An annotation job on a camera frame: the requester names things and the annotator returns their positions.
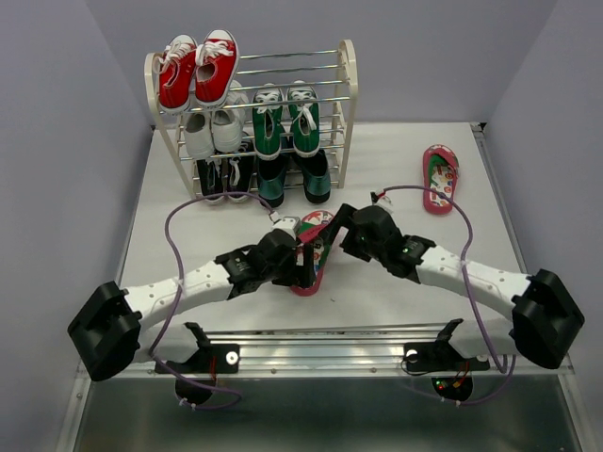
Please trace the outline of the dark green loafer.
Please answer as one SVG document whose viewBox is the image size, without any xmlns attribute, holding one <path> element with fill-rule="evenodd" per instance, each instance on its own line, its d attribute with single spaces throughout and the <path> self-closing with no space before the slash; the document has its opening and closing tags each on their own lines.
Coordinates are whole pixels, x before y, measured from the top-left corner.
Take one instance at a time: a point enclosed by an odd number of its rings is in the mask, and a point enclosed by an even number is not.
<svg viewBox="0 0 603 452">
<path fill-rule="evenodd" d="M 331 175 L 327 156 L 322 149 L 311 157 L 293 154 L 293 160 L 301 170 L 306 199 L 313 204 L 322 204 L 331 194 Z"/>
<path fill-rule="evenodd" d="M 279 207 L 285 198 L 287 159 L 279 155 L 273 160 L 259 160 L 257 165 L 258 195 L 271 207 Z"/>
</svg>

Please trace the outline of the green canvas sneaker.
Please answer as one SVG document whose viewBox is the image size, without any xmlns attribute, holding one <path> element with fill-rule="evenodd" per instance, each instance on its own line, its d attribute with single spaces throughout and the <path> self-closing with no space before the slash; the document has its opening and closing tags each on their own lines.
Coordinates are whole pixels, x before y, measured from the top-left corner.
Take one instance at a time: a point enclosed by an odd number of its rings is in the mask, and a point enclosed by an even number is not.
<svg viewBox="0 0 603 452">
<path fill-rule="evenodd" d="M 280 154 L 281 135 L 284 132 L 283 100 L 282 91 L 271 83 L 259 89 L 253 96 L 254 146 L 260 159 L 270 161 Z"/>
<path fill-rule="evenodd" d="M 286 99 L 290 102 L 287 107 L 293 148 L 300 157 L 313 157 L 320 147 L 318 96 L 311 86 L 296 80 L 287 89 Z"/>
</svg>

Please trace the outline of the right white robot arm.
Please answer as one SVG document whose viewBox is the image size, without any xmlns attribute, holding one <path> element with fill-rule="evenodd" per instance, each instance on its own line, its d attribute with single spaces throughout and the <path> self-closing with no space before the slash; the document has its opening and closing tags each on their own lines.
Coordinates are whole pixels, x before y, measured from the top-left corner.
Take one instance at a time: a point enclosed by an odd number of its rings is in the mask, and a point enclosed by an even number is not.
<svg viewBox="0 0 603 452">
<path fill-rule="evenodd" d="M 497 312 L 510 325 L 511 353 L 545 369 L 560 367 L 585 323 L 561 278 L 551 271 L 527 275 L 468 262 L 430 239 L 403 234 L 378 205 L 342 205 L 317 239 L 330 245 L 340 229 L 347 231 L 340 244 L 345 253 L 376 260 L 395 277 L 447 290 Z"/>
</svg>

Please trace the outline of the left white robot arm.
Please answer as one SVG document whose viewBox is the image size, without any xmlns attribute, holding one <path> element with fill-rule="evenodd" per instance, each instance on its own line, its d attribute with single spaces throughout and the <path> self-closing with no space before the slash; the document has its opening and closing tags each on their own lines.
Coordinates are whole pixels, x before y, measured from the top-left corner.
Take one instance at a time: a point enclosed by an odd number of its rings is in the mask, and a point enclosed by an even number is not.
<svg viewBox="0 0 603 452">
<path fill-rule="evenodd" d="M 104 381 L 137 360 L 154 358 L 157 345 L 146 333 L 176 315 L 253 293 L 264 283 L 303 286 L 315 279 L 314 247 L 277 229 L 183 276 L 130 288 L 105 282 L 94 289 L 67 333 L 90 378 Z"/>
</svg>

